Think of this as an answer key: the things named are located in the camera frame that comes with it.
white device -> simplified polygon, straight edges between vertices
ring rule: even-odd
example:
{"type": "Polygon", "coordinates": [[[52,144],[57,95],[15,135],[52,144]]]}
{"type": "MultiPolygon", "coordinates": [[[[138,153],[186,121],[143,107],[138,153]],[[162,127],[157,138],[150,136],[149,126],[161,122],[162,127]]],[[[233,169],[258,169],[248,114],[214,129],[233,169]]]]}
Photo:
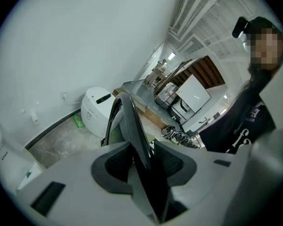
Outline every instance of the white device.
{"type": "Polygon", "coordinates": [[[43,172],[34,157],[0,126],[0,182],[16,194],[43,172]]]}
{"type": "Polygon", "coordinates": [[[195,114],[182,99],[173,105],[171,110],[180,118],[180,123],[186,122],[195,114]]]}
{"type": "Polygon", "coordinates": [[[191,75],[187,81],[176,91],[176,94],[196,113],[211,96],[196,79],[191,75]]]}
{"type": "Polygon", "coordinates": [[[84,126],[94,135],[104,138],[115,97],[106,89],[92,87],[88,89],[81,105],[84,126]]]}

white ceiling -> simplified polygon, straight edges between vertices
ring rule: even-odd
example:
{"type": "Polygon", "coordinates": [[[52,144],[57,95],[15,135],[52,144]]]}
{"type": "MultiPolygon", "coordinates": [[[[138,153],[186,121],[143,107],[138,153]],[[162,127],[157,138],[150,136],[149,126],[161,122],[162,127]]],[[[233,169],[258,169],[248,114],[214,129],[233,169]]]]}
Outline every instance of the white ceiling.
{"type": "Polygon", "coordinates": [[[240,16],[248,20],[263,16],[282,29],[263,0],[179,0],[162,56],[176,53],[168,62],[169,70],[182,61],[209,55],[234,98],[249,79],[249,54],[240,40],[232,37],[240,16]]]}

concrete floor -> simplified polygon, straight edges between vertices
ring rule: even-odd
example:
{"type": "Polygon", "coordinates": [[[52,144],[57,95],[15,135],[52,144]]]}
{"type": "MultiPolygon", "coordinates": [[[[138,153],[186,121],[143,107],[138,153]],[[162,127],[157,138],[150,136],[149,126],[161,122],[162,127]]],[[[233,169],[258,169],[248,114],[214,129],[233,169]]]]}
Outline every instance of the concrete floor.
{"type": "MultiPolygon", "coordinates": [[[[161,130],[147,118],[140,116],[144,131],[159,141],[167,141],[161,130]]],[[[49,168],[71,154],[83,153],[100,147],[102,138],[92,134],[87,128],[77,128],[73,117],[57,126],[38,141],[29,152],[44,167],[49,168]]]]}

baseboard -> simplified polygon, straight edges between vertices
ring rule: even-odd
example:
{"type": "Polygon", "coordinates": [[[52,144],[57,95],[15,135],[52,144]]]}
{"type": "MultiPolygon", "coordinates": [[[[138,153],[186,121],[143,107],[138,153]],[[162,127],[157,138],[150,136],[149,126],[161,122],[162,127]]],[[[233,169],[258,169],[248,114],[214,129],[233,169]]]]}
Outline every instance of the baseboard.
{"type": "Polygon", "coordinates": [[[50,133],[53,129],[55,129],[58,125],[62,124],[64,121],[68,120],[70,117],[74,116],[76,113],[79,113],[81,111],[81,108],[71,112],[69,115],[63,117],[61,120],[57,121],[53,125],[49,126],[46,130],[44,130],[41,134],[39,134],[36,138],[32,139],[31,142],[29,142],[25,148],[29,150],[32,148],[38,141],[40,141],[44,136],[46,136],[48,133],[50,133]]]}

ceiling light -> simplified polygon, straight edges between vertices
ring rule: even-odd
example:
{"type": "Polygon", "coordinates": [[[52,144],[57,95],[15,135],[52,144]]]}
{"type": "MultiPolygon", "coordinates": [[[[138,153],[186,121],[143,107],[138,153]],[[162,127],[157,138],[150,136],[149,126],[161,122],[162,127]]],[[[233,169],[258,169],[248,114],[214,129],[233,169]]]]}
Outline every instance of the ceiling light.
{"type": "Polygon", "coordinates": [[[176,55],[176,54],[174,54],[174,53],[172,52],[172,53],[170,54],[168,60],[171,60],[172,58],[174,58],[175,55],[176,55]]]}
{"type": "Polygon", "coordinates": [[[220,115],[222,115],[224,112],[226,112],[225,108],[222,110],[222,112],[220,112],[220,115]]]}

